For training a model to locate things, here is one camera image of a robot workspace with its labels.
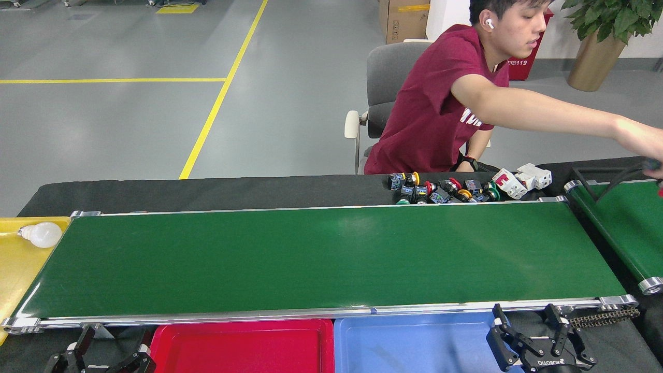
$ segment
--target green leaves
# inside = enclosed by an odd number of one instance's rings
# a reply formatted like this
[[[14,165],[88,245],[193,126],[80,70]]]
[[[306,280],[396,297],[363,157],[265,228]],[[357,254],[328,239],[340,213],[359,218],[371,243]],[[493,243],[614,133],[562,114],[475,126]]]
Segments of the green leaves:
[[[661,18],[663,0],[565,0],[562,9],[579,7],[566,18],[571,19],[578,39],[596,30],[597,40],[609,35],[628,42],[631,36],[647,35]]]

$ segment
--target yellow tray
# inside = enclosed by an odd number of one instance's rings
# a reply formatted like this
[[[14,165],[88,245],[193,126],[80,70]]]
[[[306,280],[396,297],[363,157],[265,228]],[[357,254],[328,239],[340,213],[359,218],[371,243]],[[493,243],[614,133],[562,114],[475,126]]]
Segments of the yellow tray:
[[[62,231],[69,226],[65,216],[0,218],[0,232],[18,232],[22,226],[53,222]],[[10,317],[28,287],[41,270],[53,248],[40,249],[18,235],[0,234],[0,321]],[[7,333],[0,331],[0,345]]]

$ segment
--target gray floor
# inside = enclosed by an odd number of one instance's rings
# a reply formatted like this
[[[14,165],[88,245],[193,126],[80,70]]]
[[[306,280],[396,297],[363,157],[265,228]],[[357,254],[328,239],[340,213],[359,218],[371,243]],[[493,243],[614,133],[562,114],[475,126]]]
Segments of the gray floor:
[[[226,78],[263,3],[210,0],[191,15],[159,15],[143,0],[34,1],[0,11],[0,83]],[[377,5],[270,0],[189,178],[353,173],[343,121],[366,108],[366,56],[384,43]],[[661,73],[614,71],[595,93],[564,74],[535,64],[513,86],[661,125]],[[0,84],[0,216],[48,183],[177,179],[222,86]],[[514,169],[628,155],[602,139],[497,129],[482,161]]]

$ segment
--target blue tray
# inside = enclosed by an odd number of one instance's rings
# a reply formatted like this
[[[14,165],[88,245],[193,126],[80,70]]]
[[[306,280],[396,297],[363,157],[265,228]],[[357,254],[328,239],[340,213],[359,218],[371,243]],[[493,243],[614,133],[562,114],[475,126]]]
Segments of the blue tray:
[[[492,322],[492,313],[336,319],[335,371],[501,373],[486,342]]]

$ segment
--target wristwatch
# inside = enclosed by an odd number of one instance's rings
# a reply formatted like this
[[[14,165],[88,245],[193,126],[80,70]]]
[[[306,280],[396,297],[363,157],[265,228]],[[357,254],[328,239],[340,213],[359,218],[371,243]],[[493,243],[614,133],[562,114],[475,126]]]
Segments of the wristwatch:
[[[466,155],[466,156],[463,157],[463,160],[462,160],[461,162],[468,162],[468,163],[472,166],[472,169],[473,169],[474,171],[478,171],[478,170],[479,170],[479,163],[477,163],[477,160],[474,159],[474,158],[472,158],[472,157],[468,157],[468,156]]]

